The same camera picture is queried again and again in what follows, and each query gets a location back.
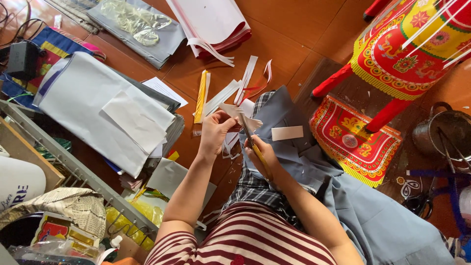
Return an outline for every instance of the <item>metal pot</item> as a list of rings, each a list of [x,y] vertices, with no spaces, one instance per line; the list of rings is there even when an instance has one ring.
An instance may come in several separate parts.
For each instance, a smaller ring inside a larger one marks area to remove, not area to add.
[[[445,107],[447,110],[434,115],[435,109]],[[419,123],[412,132],[415,146],[425,155],[445,156],[443,145],[437,133],[440,127],[466,158],[471,160],[471,116],[453,110],[448,103],[437,102],[430,110],[428,120]],[[459,154],[451,144],[445,143],[452,160],[461,161]]]

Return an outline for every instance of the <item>plaid pants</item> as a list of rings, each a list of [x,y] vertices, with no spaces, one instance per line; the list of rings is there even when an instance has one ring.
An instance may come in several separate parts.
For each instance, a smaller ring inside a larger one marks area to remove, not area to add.
[[[274,93],[275,91],[270,91],[260,95],[253,107],[253,116],[258,113]],[[253,201],[266,205],[298,230],[303,231],[301,222],[298,220],[286,197],[275,190],[271,190],[268,182],[265,180],[253,176],[245,161],[242,163],[242,172],[237,185],[222,207],[221,212],[239,201]]]

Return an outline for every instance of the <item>yellow scissors handle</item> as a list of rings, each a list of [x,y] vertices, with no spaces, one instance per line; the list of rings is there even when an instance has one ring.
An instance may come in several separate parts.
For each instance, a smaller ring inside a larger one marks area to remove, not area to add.
[[[259,149],[255,144],[252,146],[252,149],[253,149],[253,151],[255,152],[255,154],[258,156],[258,158],[260,159],[260,161],[262,161],[263,167],[265,168],[265,171],[267,172],[266,179],[267,179],[269,182],[273,181],[273,175],[271,174],[270,167],[268,166],[267,161],[266,161],[265,158],[263,157],[262,152],[260,152],[260,149]]]

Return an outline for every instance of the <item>white cap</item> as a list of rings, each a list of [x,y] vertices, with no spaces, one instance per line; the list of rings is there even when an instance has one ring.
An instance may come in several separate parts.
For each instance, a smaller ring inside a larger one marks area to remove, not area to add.
[[[111,245],[113,248],[119,249],[119,243],[120,243],[121,241],[122,241],[122,237],[121,237],[121,236],[116,236],[115,238],[111,239],[110,245]]]

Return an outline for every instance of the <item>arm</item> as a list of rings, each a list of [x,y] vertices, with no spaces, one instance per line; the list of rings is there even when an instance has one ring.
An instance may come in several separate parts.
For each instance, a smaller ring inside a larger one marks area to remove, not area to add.
[[[194,233],[214,160],[221,152],[222,142],[227,132],[238,130],[240,126],[237,121],[222,110],[203,120],[198,154],[165,209],[160,229],[157,232],[156,243],[172,232]]]
[[[252,138],[273,172],[274,184],[286,196],[307,233],[324,244],[339,265],[362,265],[360,255],[337,218],[283,169],[269,144],[257,135]],[[249,148],[245,151],[255,167],[265,175],[263,165],[255,153]]]

